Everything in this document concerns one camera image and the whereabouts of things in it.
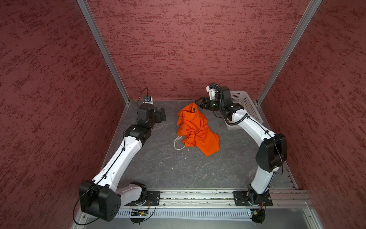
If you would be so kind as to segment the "orange shorts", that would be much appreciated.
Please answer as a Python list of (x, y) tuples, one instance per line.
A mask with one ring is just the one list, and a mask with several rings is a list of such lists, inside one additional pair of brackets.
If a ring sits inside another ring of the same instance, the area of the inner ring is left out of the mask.
[(210, 129), (197, 104), (191, 103), (178, 113), (177, 125), (177, 136), (184, 138), (185, 147), (197, 147), (205, 156), (220, 151), (219, 135)]

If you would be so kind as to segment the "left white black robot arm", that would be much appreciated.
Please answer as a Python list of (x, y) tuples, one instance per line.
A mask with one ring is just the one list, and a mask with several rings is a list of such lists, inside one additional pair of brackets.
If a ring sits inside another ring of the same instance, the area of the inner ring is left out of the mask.
[(120, 207), (148, 200), (146, 185), (133, 182), (118, 190), (118, 184), (133, 157), (142, 149), (151, 136), (156, 123), (166, 121), (166, 112), (151, 102), (141, 104), (137, 109), (136, 123), (123, 132), (123, 141), (109, 162), (92, 179), (79, 186), (81, 211), (98, 219), (110, 222)]

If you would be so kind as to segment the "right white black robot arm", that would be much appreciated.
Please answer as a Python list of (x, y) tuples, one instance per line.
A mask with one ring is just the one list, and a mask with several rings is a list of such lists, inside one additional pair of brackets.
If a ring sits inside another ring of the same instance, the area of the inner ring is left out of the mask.
[(258, 168), (244, 200), (251, 206), (265, 204), (270, 200), (270, 183), (287, 160), (286, 137), (264, 127), (241, 104), (234, 103), (226, 86), (210, 84), (206, 90), (209, 96), (201, 97), (194, 103), (201, 109), (220, 112), (227, 125), (239, 126), (259, 146), (255, 156)]

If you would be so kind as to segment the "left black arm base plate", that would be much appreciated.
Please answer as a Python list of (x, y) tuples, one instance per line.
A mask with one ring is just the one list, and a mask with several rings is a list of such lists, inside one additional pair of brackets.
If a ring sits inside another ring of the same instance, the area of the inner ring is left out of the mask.
[(160, 202), (160, 195), (161, 195), (161, 191), (148, 190), (145, 200), (133, 201), (133, 202), (128, 203), (126, 206), (133, 206), (133, 207), (158, 206), (159, 202)]

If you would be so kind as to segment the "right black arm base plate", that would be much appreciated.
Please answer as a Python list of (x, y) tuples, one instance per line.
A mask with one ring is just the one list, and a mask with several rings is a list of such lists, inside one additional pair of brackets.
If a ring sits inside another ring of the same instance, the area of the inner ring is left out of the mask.
[(273, 206), (269, 192), (257, 194), (255, 191), (234, 191), (234, 202), (237, 207)]

